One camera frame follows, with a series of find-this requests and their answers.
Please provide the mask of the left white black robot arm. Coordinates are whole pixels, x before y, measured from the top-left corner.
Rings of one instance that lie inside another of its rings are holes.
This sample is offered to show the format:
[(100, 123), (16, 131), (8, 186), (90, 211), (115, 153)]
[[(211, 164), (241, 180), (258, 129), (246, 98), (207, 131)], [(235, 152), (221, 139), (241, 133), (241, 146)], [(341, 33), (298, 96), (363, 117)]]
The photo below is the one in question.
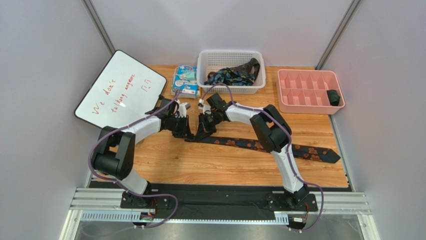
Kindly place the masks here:
[(105, 126), (98, 141), (90, 150), (90, 171), (102, 180), (112, 181), (132, 196), (146, 199), (159, 198), (151, 193), (151, 184), (134, 170), (136, 144), (163, 130), (171, 131), (177, 138), (186, 139), (192, 134), (189, 128), (188, 102), (156, 107), (142, 118), (119, 128)]

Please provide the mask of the black orange floral tie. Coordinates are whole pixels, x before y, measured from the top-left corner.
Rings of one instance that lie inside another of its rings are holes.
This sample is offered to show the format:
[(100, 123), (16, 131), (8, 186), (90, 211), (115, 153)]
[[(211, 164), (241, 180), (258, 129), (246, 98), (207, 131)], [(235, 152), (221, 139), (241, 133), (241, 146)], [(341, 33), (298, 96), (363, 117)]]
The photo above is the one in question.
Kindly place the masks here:
[[(207, 136), (199, 140), (185, 139), (185, 141), (230, 146), (264, 153), (267, 152), (261, 145), (260, 141), (255, 139)], [(293, 144), (291, 149), (293, 156), (299, 159), (329, 164), (335, 164), (341, 159), (341, 156), (330, 148)]]

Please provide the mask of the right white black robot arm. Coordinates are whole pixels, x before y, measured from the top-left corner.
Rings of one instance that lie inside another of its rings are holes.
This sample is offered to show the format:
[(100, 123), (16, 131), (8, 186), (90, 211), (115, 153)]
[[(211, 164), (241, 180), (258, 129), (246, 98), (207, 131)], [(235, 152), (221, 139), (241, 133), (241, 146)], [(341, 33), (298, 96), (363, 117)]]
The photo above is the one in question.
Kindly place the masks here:
[[(280, 172), (286, 204), (294, 209), (302, 204), (309, 190), (297, 169), (291, 144), (291, 129), (275, 106), (253, 108), (239, 103), (226, 102), (215, 93), (207, 100), (199, 100), (198, 128), (194, 140), (198, 143), (216, 144), (270, 153)], [(257, 138), (215, 137), (216, 126), (222, 122), (250, 125)]]

